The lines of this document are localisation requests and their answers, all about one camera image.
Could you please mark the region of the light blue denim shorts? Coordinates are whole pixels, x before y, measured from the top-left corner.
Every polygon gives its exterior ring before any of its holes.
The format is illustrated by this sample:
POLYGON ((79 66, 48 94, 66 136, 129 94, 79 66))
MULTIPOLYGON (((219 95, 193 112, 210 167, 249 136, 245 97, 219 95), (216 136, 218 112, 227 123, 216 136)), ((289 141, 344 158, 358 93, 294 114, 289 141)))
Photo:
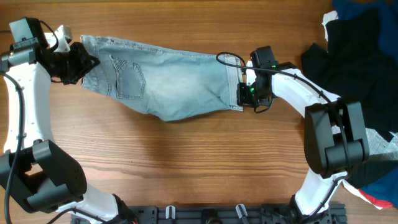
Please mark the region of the light blue denim shorts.
POLYGON ((82 88, 108 96, 142 114, 176 121, 221 110, 242 111, 237 103, 243 80, 240 61, 115 37, 82 35, 100 63, 82 88))

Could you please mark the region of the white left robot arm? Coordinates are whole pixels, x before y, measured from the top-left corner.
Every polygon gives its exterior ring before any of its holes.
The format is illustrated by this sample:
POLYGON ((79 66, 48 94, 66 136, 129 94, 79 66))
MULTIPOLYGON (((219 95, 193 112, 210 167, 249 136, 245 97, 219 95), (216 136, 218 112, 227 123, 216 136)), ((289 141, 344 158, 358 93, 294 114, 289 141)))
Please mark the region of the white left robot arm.
POLYGON ((72 42, 63 27, 44 32, 45 23, 25 17, 10 23, 14 43, 1 54, 1 75, 9 97, 9 129, 1 157, 5 202, 29 213, 72 213, 90 223, 122 219, 120 200, 89 185, 81 165, 58 147, 50 124, 49 90, 99 61, 72 42))

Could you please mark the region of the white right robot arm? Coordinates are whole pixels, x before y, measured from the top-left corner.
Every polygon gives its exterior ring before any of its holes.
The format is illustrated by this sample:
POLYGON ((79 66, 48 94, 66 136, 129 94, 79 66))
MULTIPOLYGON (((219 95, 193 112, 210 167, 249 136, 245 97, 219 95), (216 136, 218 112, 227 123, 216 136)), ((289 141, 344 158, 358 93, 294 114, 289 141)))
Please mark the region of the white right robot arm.
POLYGON ((330 199, 338 186, 369 157, 360 103, 324 90, 289 63, 271 62, 261 68, 250 60, 240 68, 246 81, 238 85, 238 103, 270 107, 274 98, 282 98, 305 120, 309 170, 282 214, 290 223, 324 219, 331 213, 330 199))

